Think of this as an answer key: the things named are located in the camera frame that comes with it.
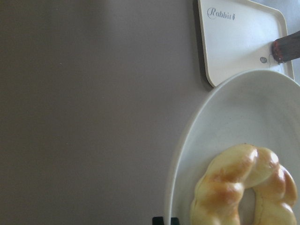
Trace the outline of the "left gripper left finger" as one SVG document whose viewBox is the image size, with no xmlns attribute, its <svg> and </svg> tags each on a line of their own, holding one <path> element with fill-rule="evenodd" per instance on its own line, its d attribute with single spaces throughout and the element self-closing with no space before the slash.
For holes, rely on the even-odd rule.
<svg viewBox="0 0 300 225">
<path fill-rule="evenodd" d="M 152 225 L 164 225 L 164 218 L 163 217 L 153 217 Z"/>
</svg>

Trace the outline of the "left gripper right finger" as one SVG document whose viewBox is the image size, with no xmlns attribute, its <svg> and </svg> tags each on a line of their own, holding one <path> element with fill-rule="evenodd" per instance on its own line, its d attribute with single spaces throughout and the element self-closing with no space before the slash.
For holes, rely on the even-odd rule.
<svg viewBox="0 0 300 225">
<path fill-rule="evenodd" d="M 180 221 L 177 217 L 171 218 L 171 225 L 180 225 Z"/>
</svg>

